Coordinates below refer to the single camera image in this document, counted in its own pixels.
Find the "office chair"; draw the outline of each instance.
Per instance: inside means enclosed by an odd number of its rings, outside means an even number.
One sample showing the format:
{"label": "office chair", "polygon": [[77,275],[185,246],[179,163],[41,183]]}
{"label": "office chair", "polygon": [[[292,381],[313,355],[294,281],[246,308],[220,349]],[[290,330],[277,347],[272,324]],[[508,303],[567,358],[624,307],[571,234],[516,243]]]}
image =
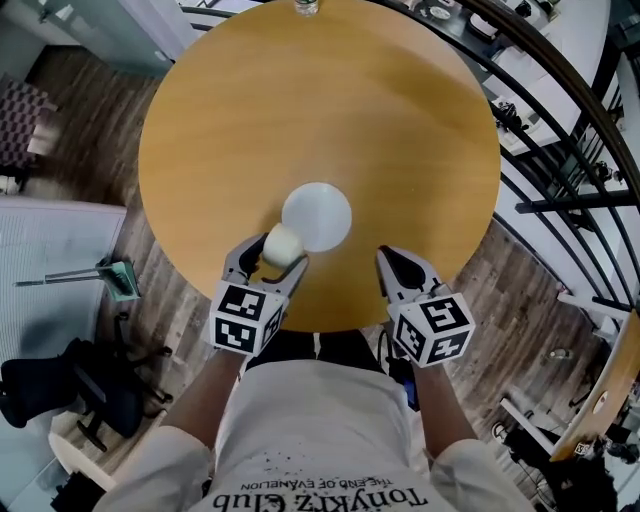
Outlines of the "office chair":
{"label": "office chair", "polygon": [[51,359],[14,359],[0,367],[0,410],[10,425],[23,428],[43,412],[66,407],[78,395],[86,405],[85,415],[95,412],[90,424],[77,422],[80,431],[98,449],[107,447],[98,439],[102,421],[125,438],[133,436],[143,416],[142,393],[162,404],[173,397],[157,392],[135,372],[155,356],[168,357],[171,349],[162,347],[138,361],[127,359],[121,322],[126,313],[114,318],[114,342],[91,343],[76,338],[61,356]]}

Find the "round wooden table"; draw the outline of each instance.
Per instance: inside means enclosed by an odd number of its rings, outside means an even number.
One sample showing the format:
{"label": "round wooden table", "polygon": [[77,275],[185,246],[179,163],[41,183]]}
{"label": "round wooden table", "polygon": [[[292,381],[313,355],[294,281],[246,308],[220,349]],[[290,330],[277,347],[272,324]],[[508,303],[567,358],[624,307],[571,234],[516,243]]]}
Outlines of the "round wooden table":
{"label": "round wooden table", "polygon": [[284,327],[384,321],[381,244],[451,279],[496,202],[498,137],[480,86],[444,42],[364,0],[292,0],[234,16],[171,69],[140,146],[144,208],[163,250],[212,296],[227,253],[269,231],[291,191],[338,187],[353,215],[341,245],[311,254]]}

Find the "green object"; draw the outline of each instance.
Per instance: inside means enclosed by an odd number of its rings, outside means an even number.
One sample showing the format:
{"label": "green object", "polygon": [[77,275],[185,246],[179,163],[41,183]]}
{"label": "green object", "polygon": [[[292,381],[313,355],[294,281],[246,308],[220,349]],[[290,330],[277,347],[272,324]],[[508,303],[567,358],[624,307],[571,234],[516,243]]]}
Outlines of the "green object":
{"label": "green object", "polygon": [[[88,274],[90,272],[95,272],[95,274],[90,276],[81,275]],[[136,300],[140,298],[140,291],[136,284],[133,265],[128,261],[117,261],[115,263],[106,264],[103,260],[100,261],[95,268],[60,272],[59,274],[47,274],[44,276],[44,280],[18,281],[17,283],[13,283],[13,286],[16,288],[24,288],[26,286],[73,283],[77,281],[95,281],[98,279],[104,282],[109,290],[111,298],[116,302]]]}

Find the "white t-shirt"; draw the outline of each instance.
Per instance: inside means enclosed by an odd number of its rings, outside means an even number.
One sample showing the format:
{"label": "white t-shirt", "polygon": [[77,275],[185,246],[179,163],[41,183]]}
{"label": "white t-shirt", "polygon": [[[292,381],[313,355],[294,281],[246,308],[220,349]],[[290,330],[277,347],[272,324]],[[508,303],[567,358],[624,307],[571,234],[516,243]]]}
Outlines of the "white t-shirt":
{"label": "white t-shirt", "polygon": [[383,374],[321,361],[258,366],[229,399],[207,496],[209,450],[160,427],[95,511],[533,510],[480,441],[447,448],[429,479],[413,472],[407,414],[404,389]]}

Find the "wooden floor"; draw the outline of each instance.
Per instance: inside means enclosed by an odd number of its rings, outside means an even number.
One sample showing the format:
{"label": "wooden floor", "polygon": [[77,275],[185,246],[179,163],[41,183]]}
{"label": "wooden floor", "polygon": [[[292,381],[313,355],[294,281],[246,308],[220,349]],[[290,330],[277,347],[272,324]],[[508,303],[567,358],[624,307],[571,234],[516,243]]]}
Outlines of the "wooden floor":
{"label": "wooden floor", "polygon": [[[155,241],[137,182],[138,142],[159,81],[111,71],[84,50],[68,48],[46,49],[29,81],[47,91],[60,111],[49,120],[50,131],[59,132],[55,149],[26,194],[127,206],[115,256],[133,261],[144,297],[131,308],[131,338],[144,347],[179,347],[186,357],[202,335],[209,301]],[[507,419],[498,402],[509,394],[525,403],[526,396],[532,408],[539,404],[538,410],[569,420],[568,402],[582,391],[584,369],[599,342],[579,310],[556,300],[555,279],[496,222],[451,286],[464,294],[478,322],[468,352],[448,367],[456,392],[480,437],[533,496],[531,480],[491,440],[491,425]],[[98,337],[110,336],[112,314],[105,298]],[[569,348],[575,357],[550,360],[554,347]]]}

